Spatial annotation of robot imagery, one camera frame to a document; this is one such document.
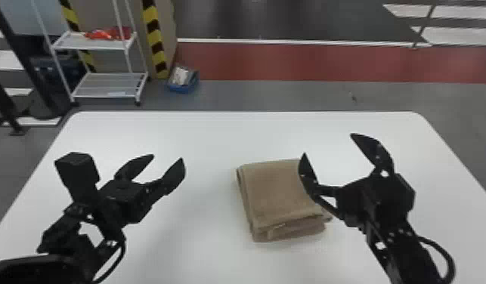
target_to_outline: black cable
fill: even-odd
[[[93,284],[102,283],[116,269],[116,267],[119,265],[119,262],[121,262],[122,258],[125,256],[126,242],[123,242],[121,244],[121,246],[119,247],[119,251],[120,251],[119,256],[114,261],[112,266],[110,266],[110,268],[107,269],[107,271],[105,271],[105,273],[102,276],[98,277],[96,280],[93,280]]]
[[[433,247],[438,253],[442,255],[442,257],[445,259],[447,262],[447,272],[442,278],[442,284],[449,284],[453,281],[454,276],[456,275],[456,265],[454,265],[454,259],[449,255],[449,252],[447,252],[444,248],[442,248],[438,243],[425,238],[424,236],[417,236],[417,239],[425,243],[426,245],[429,245]]]

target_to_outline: folded towel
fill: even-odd
[[[256,242],[320,233],[331,219],[302,187],[298,159],[259,162],[237,169],[237,180]]]

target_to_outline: wall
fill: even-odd
[[[34,0],[51,35],[60,35],[65,27],[58,0]],[[31,0],[0,0],[0,8],[16,34],[41,35]]]

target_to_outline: concrete floor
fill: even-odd
[[[81,103],[77,111],[414,111],[428,119],[486,189],[486,85],[203,81],[192,94],[172,94],[155,80],[144,90],[140,108],[130,100]],[[24,137],[9,137],[9,130],[0,128],[0,220],[59,131],[33,128]]]

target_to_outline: white shelving unit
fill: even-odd
[[[140,106],[141,104],[141,94],[144,85],[146,84],[149,72],[147,71],[147,64],[144,58],[144,52],[141,46],[141,42],[136,33],[135,21],[133,19],[132,10],[128,3],[128,0],[124,0],[125,9],[129,15],[129,19],[132,25],[132,36],[130,39],[126,40],[103,40],[103,39],[88,39],[84,37],[82,32],[73,32],[68,27],[66,21],[64,25],[67,31],[58,39],[54,44],[52,44],[50,38],[48,37],[47,29],[43,23],[42,15],[40,14],[38,8],[36,7],[35,0],[31,0],[31,4],[36,14],[36,18],[42,28],[43,35],[45,36],[45,41],[47,42],[54,62],[56,63],[57,69],[60,73],[61,80],[70,96],[70,101],[76,103],[76,97],[96,97],[96,98],[115,98],[115,97],[134,97],[135,104]],[[114,14],[116,15],[117,26],[119,27],[120,35],[122,32],[121,15],[119,13],[119,6],[117,0],[112,0]],[[144,66],[145,72],[136,73],[133,72],[132,63],[129,58],[129,51],[133,44],[137,42],[138,49],[141,54],[142,65]],[[84,67],[87,70],[84,78],[76,86],[75,90],[71,90],[67,83],[66,77],[63,73],[63,69],[57,59],[56,51],[59,50],[76,50],[79,58],[81,54],[79,50],[88,51],[122,51],[125,56],[126,66],[128,67],[127,73],[92,73],[87,65],[84,63]]]

